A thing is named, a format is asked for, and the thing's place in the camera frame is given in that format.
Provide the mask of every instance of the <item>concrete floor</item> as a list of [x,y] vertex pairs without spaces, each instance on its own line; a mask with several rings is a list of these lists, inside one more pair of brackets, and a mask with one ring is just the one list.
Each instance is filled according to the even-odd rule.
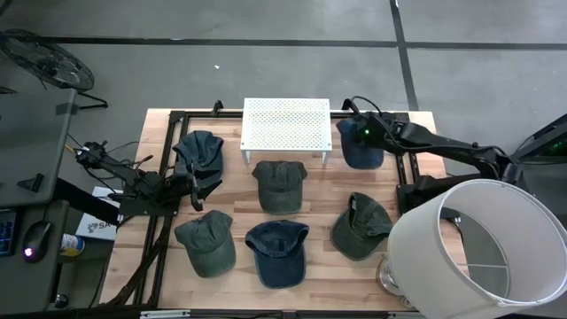
[[[561,0],[399,0],[399,7],[407,41],[567,43]],[[387,0],[15,0],[0,18],[0,29],[8,27],[51,36],[396,40]],[[328,97],[337,109],[344,98],[363,95],[385,110],[408,109],[395,48],[63,46],[96,76],[90,93],[111,105],[79,113],[71,132],[110,147],[137,140],[148,108],[212,107],[216,99],[236,108],[244,97]],[[408,56],[419,109],[433,112],[442,135],[513,152],[567,110],[567,51],[408,50]],[[43,89],[9,61],[0,59],[0,70],[0,86]],[[132,159],[135,152],[115,155]],[[447,172],[470,167],[448,161]],[[67,155],[60,175],[87,191],[96,185]],[[476,239],[468,256],[490,253],[478,233],[463,232]],[[82,280],[64,287],[74,307],[89,303],[97,277],[86,274],[103,264],[85,261],[68,271]],[[531,312],[567,317],[567,298]]]

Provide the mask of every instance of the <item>baseball cap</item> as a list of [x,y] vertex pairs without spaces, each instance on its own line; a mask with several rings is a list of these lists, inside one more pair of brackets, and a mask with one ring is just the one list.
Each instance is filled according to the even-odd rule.
[[232,218],[212,210],[202,217],[175,227],[177,241],[185,246],[191,265],[203,278],[220,276],[237,262],[230,225]]
[[264,212],[292,214],[301,209],[303,180],[307,177],[303,163],[263,160],[252,175],[258,180],[258,198]]
[[300,222],[263,222],[246,234],[245,242],[254,251],[256,271],[268,288],[288,288],[305,278],[303,241],[309,226]]
[[384,150],[368,147],[362,142],[360,134],[364,127],[363,117],[363,115],[354,115],[337,123],[343,157],[346,164],[352,168],[378,168],[384,162]]
[[354,192],[348,199],[348,208],[330,231],[330,241],[349,259],[362,261],[388,237],[391,229],[386,210],[367,195]]

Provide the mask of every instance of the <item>wooden tabletop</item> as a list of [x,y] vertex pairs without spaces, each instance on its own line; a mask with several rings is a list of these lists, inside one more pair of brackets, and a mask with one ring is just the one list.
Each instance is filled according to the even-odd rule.
[[[167,131],[170,109],[150,109],[136,160],[153,154],[142,169],[158,170]],[[410,120],[435,132],[431,112],[409,112]],[[186,198],[174,218],[172,230],[212,209],[234,219],[231,233],[237,250],[237,264],[225,275],[204,279],[193,270],[185,248],[171,234],[167,251],[160,308],[291,309],[291,310],[403,310],[399,297],[391,296],[376,283],[377,265],[386,242],[365,261],[350,261],[330,242],[330,229],[345,211],[349,195],[358,191],[371,196],[388,211],[393,222],[399,218],[395,187],[399,183],[394,157],[386,153],[384,164],[376,170],[355,170],[343,160],[340,135],[332,121],[333,151],[326,168],[320,153],[255,152],[247,167],[240,152],[241,119],[193,119],[189,131],[209,130],[224,139],[222,185],[206,200],[203,212],[196,212]],[[175,132],[174,143],[179,136]],[[445,176],[442,158],[429,153],[417,154],[422,175]],[[260,160],[298,160],[307,169],[303,182],[303,205],[298,214],[265,214],[258,202],[257,182],[252,171]],[[412,177],[409,172],[408,182]],[[305,242],[307,273],[304,282],[289,289],[271,290],[260,282],[253,252],[245,246],[248,230],[261,222],[289,219],[309,225]],[[135,217],[118,230],[101,302],[114,297],[136,270],[142,256],[147,217]],[[156,236],[161,224],[158,223]],[[465,263],[461,238],[456,229],[441,223],[447,250],[456,262]],[[154,268],[148,272],[144,299],[150,294]]]

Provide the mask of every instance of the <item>lamp shade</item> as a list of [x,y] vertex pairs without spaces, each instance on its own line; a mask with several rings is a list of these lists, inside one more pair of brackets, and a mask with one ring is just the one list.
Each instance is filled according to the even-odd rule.
[[[451,259],[440,232],[442,208],[468,215],[491,234],[508,267],[505,295],[483,289]],[[567,289],[566,240],[561,223],[532,195],[478,179],[405,213],[388,239],[389,266],[428,318],[495,318],[555,300]]]

